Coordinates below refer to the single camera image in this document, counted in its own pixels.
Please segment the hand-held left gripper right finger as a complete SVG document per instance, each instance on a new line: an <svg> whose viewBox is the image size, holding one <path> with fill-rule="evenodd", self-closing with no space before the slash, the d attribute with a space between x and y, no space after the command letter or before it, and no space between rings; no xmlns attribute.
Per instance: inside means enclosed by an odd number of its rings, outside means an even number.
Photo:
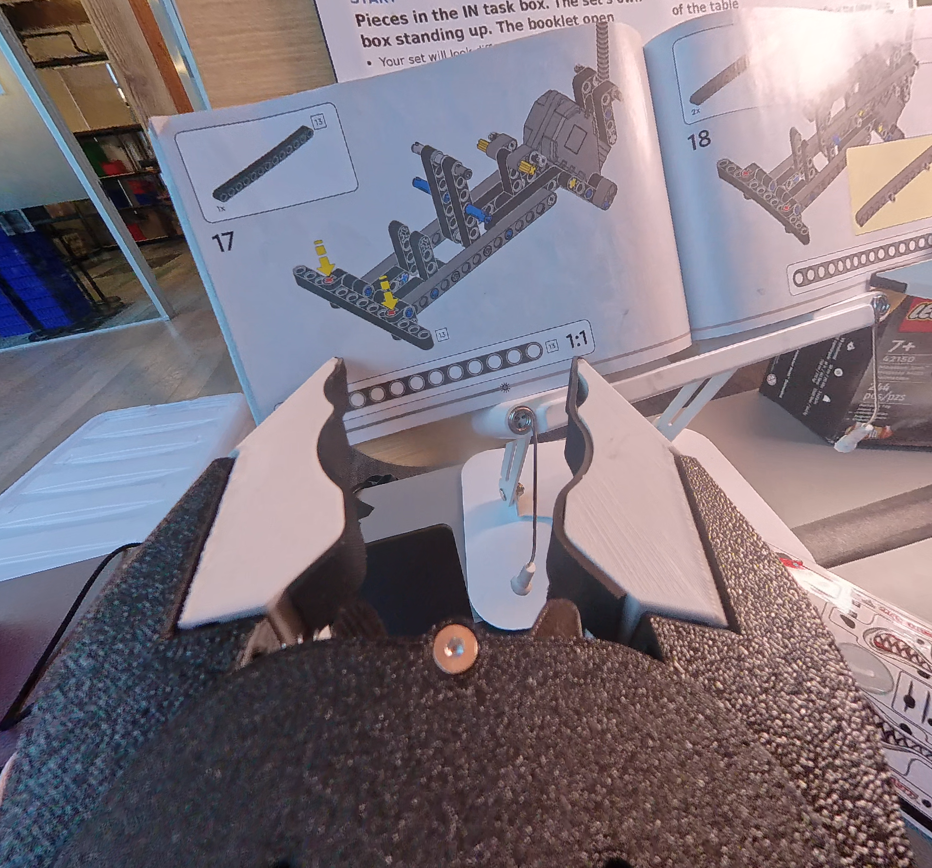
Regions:
<svg viewBox="0 0 932 868"><path fill-rule="evenodd" d="M728 623L670 443L588 362L575 359L550 542L550 598L589 630L634 630L644 615Z"/></svg>

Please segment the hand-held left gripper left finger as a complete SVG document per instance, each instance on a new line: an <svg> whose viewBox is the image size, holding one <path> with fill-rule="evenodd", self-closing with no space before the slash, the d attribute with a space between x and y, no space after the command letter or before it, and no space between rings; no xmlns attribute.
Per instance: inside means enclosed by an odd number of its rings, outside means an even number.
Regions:
<svg viewBox="0 0 932 868"><path fill-rule="evenodd" d="M346 368L327 361L239 445L178 619L266 616L320 630L357 594L366 547L350 476Z"/></svg>

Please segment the instruction booklet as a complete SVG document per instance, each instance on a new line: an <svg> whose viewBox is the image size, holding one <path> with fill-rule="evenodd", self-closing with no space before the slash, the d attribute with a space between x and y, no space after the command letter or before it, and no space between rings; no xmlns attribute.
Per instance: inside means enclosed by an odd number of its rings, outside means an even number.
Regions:
<svg viewBox="0 0 932 868"><path fill-rule="evenodd" d="M337 356L363 439L929 253L930 43L929 8L600 19L151 126L256 418Z"/></svg>

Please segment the book stand with white base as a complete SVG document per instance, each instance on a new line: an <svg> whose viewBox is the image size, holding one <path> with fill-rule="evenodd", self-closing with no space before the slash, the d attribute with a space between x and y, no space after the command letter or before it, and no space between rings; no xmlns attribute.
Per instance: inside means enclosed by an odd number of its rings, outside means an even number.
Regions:
<svg viewBox="0 0 932 868"><path fill-rule="evenodd" d="M631 403L665 392L678 391L659 416L656 426L685 454L697 457L757 533L775 550L804 566L815 566L801 543L761 496L729 464L724 456L688 424L716 396L730 377L745 364L754 364L782 351L791 351L821 338L834 338L849 328L873 326L889 305L881 292L872 291L822 311L787 322L765 326L751 337L731 343L710 342L703 352L686 351L681 359L643 365L609 376L609 383ZM455 536L467 593L476 618L500 629L525 629L542 608L547 586L545 559L550 542L553 506L571 474L562 447L555 441L541 445L539 454L538 572L529 595L514 594L511 579L518 575L531 552L530 491L520 495L517 484L531 478L530 437L516 432L531 408L538 430L560 432L566 425L564 390L501 403L463 419L449 419L412 431L413 439L429 447L454 452L473 452L465 466L442 468L428 464L427 452L410 454L413 466L398 465L355 451L355 478L371 475L400 478L401 484L382 486L365 501L377 513L363 520L367 542L413 533L423 527L448 523Z"/></svg>

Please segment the white plastic storage box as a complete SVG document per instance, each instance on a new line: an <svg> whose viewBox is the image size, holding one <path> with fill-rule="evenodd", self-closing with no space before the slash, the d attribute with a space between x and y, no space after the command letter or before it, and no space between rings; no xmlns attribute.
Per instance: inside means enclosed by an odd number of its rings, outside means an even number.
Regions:
<svg viewBox="0 0 932 868"><path fill-rule="evenodd" d="M144 541L204 469L253 428L242 394L89 419L2 493L1 579Z"/></svg>

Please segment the black toy set box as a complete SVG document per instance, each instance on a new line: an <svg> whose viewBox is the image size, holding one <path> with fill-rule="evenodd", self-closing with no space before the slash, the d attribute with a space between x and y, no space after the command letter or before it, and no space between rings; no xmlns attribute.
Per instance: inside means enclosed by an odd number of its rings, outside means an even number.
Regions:
<svg viewBox="0 0 932 868"><path fill-rule="evenodd" d="M760 393L839 448L867 423L861 447L929 450L930 279L899 270L878 281L893 290L877 325L778 355Z"/></svg>

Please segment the sticker sheet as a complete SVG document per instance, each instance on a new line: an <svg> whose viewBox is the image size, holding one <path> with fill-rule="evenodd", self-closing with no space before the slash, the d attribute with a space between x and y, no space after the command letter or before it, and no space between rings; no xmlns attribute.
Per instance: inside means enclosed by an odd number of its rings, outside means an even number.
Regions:
<svg viewBox="0 0 932 868"><path fill-rule="evenodd" d="M880 742L904 808L930 827L931 630L827 570L777 556L809 593L882 718Z"/></svg>

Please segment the shelf with coloured bins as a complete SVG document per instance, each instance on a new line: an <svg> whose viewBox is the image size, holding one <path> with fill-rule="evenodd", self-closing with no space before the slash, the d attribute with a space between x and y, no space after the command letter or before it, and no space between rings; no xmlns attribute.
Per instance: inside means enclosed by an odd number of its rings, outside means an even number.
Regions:
<svg viewBox="0 0 932 868"><path fill-rule="evenodd" d="M183 268L186 244L143 128L76 138L157 278ZM1 286L3 350L157 316L89 199L3 214Z"/></svg>

